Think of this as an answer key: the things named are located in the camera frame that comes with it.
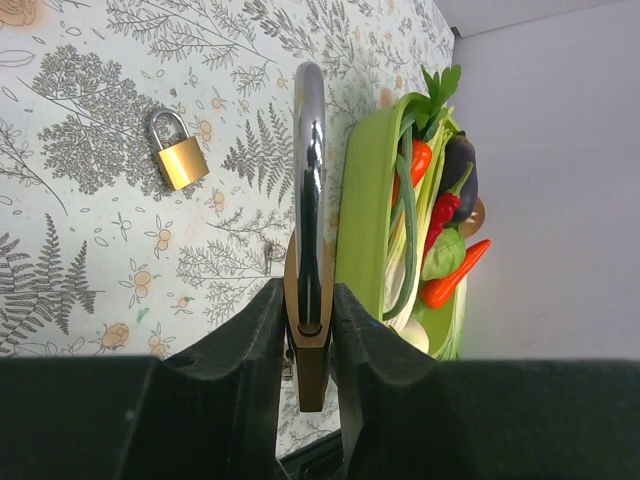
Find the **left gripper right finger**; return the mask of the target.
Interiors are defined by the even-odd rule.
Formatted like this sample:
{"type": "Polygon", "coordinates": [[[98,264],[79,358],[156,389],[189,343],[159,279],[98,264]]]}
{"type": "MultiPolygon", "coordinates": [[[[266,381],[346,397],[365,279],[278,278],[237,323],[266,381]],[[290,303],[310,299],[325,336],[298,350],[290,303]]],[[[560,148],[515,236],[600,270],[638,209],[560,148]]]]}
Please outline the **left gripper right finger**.
{"type": "Polygon", "coordinates": [[[639,365],[437,361],[333,300],[348,479],[635,479],[639,365]]]}

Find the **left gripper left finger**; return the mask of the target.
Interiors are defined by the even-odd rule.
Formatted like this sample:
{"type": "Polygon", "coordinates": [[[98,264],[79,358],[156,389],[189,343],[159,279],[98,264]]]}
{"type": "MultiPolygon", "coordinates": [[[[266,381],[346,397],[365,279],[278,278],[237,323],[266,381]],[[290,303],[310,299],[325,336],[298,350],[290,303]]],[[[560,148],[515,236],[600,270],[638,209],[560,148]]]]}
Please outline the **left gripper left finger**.
{"type": "Polygon", "coordinates": [[[1,362],[5,479],[270,479],[283,283],[211,334],[154,356],[1,362]]]}

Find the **large brass long-shackle padlock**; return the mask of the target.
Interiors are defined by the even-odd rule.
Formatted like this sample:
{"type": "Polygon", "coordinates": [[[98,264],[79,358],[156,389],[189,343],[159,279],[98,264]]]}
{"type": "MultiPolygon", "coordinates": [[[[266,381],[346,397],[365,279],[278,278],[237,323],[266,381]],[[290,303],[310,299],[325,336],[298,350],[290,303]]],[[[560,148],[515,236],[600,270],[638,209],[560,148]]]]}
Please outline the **large brass long-shackle padlock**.
{"type": "Polygon", "coordinates": [[[329,377],[332,263],[325,240],[325,96],[320,67],[298,66],[294,82],[295,227],[285,261],[287,335],[299,409],[323,410],[329,377]]]}

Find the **small metal key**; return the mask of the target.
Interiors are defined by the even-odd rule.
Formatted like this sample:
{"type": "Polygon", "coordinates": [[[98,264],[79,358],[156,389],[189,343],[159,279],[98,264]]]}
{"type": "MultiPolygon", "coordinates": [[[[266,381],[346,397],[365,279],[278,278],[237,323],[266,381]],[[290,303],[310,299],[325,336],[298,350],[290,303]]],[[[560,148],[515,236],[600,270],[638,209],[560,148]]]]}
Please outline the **small metal key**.
{"type": "Polygon", "coordinates": [[[266,276],[271,275],[272,263],[273,263],[273,254],[274,254],[274,243],[268,241],[264,244],[263,248],[264,254],[264,274],[266,276]]]}

